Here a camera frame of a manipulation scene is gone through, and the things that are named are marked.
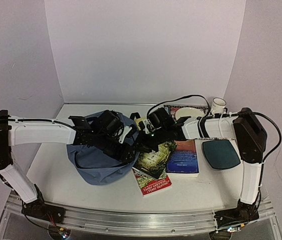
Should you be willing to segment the green fantasy cover book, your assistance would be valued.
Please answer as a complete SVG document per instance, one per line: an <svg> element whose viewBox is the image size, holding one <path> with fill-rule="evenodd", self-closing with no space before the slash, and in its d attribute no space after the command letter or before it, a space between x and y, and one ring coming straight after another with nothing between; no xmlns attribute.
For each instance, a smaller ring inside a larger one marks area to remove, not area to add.
<svg viewBox="0 0 282 240"><path fill-rule="evenodd" d="M141 153L135 162L133 169L155 180L158 180L165 171L166 165L176 150L177 143L168 141L158 146L158 151Z"/></svg>

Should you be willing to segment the blue student backpack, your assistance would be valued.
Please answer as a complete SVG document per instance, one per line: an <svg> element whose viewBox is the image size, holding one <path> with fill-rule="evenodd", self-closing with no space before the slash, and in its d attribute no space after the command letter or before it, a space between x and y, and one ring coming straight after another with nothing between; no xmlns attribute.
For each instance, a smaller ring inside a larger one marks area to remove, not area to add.
<svg viewBox="0 0 282 240"><path fill-rule="evenodd" d="M84 117L96 116L97 113ZM132 169L139 154L136 150L136 157L132 162L119 162L93 146L67 145L69 161L83 180L94 186L108 185L124 177Z"/></svg>

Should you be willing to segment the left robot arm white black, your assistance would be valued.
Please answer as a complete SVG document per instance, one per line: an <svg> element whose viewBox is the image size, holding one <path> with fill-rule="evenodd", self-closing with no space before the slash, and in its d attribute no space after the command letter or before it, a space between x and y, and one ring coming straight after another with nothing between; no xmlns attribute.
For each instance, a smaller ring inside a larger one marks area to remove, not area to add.
<svg viewBox="0 0 282 240"><path fill-rule="evenodd" d="M138 152L136 124L119 112L101 111L71 116L69 123L56 119L18 118L0 111L0 178L15 190L35 217L48 207L39 188L13 158L12 147L23 144L65 144L70 162L91 185L107 185L122 178L135 163Z"/></svg>

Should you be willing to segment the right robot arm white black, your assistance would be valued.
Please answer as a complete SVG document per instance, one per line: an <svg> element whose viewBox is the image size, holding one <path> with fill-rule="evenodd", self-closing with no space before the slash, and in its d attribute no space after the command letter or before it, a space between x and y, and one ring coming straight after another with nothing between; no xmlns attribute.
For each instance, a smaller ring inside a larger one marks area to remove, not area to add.
<svg viewBox="0 0 282 240"><path fill-rule="evenodd" d="M177 143L181 148L193 142L200 167L207 165L220 172L241 165L239 204L255 204L261 185L267 133L251 109L197 117L184 114L172 119L160 108L140 125L136 140L138 151L158 151L163 143Z"/></svg>

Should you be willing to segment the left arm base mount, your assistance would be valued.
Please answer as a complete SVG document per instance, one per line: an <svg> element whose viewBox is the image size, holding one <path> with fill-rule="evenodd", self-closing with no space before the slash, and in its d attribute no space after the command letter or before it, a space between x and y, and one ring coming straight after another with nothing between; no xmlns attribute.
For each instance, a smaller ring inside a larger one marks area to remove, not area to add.
<svg viewBox="0 0 282 240"><path fill-rule="evenodd" d="M65 209L38 201L32 203L22 202L22 214L35 219L61 224L64 220Z"/></svg>

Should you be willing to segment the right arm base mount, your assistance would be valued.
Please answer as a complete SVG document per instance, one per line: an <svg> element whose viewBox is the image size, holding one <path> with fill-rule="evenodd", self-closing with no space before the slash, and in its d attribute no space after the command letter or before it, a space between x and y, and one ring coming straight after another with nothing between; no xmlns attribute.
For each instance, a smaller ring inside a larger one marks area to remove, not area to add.
<svg viewBox="0 0 282 240"><path fill-rule="evenodd" d="M254 209L232 208L217 211L214 218L216 219L217 229L222 230L227 227L236 227L257 220L259 219L259 214L258 211Z"/></svg>

